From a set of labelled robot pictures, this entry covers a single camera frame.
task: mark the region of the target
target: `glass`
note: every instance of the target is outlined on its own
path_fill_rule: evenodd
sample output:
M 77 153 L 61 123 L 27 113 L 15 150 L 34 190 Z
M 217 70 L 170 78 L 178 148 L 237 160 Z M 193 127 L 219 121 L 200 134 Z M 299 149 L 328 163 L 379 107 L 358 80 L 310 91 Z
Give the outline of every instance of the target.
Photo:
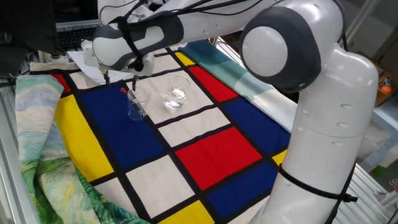
M 181 108 L 187 99 L 189 85 L 190 83 L 185 77 L 179 75 L 170 77 L 165 99 L 166 105 L 172 109 Z
M 135 91 L 129 90 L 127 93 L 129 101 L 127 103 L 127 114 L 134 121 L 139 121 L 147 116 L 146 108 L 150 98 L 149 90 L 136 87 Z

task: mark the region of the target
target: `yellow square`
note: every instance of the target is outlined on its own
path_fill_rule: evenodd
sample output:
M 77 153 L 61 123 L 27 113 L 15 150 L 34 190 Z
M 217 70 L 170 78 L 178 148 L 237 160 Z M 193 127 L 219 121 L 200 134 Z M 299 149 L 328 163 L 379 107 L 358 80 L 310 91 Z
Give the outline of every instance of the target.
M 55 110 L 55 119 L 70 158 L 87 181 L 113 172 L 73 95 L 60 99 Z
M 203 204 L 197 200 L 159 224 L 214 224 Z
M 286 156 L 286 151 L 287 150 L 285 150 L 273 157 L 274 161 L 276 162 L 276 164 L 278 164 L 278 166 L 279 166 L 279 164 L 281 164 L 284 161 L 285 156 Z
M 183 53 L 181 52 L 177 52 L 175 53 L 175 55 L 178 57 L 178 59 L 180 59 L 180 61 L 185 65 L 194 65 L 196 64 L 195 62 L 193 62 L 191 59 L 189 59 L 187 56 L 185 56 Z

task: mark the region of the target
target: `red square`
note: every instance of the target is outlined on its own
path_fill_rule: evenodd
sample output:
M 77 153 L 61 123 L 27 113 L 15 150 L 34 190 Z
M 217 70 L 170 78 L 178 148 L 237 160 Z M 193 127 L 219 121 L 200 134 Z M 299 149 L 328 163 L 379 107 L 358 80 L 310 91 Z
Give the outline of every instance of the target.
M 199 140 L 176 155 L 202 190 L 261 158 L 235 127 Z
M 196 66 L 189 68 L 189 70 L 199 79 L 218 102 L 234 98 L 238 95 L 202 67 Z
M 69 93 L 70 92 L 70 88 L 67 85 L 65 79 L 63 78 L 63 75 L 61 74 L 49 74 L 52 77 L 56 78 L 58 80 L 59 83 L 61 83 L 61 85 L 63 86 L 63 92 L 62 93 Z

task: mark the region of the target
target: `monitor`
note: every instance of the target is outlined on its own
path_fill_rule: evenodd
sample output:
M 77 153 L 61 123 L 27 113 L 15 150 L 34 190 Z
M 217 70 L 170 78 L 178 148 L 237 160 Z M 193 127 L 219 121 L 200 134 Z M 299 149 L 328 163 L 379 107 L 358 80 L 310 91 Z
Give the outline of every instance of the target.
M 98 19 L 97 0 L 52 1 L 57 23 Z
M 0 1 L 0 77 L 16 75 L 30 49 L 63 54 L 54 15 L 53 0 Z

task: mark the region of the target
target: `orange object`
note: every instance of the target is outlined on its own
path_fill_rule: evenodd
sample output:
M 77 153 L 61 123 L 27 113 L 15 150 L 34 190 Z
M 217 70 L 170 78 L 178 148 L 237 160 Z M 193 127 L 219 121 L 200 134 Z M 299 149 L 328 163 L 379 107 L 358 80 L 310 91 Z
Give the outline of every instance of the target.
M 387 95 L 390 95 L 390 94 L 392 93 L 392 88 L 391 88 L 391 86 L 383 85 L 383 86 L 380 87 L 380 90 L 381 90 L 383 93 L 387 94 Z

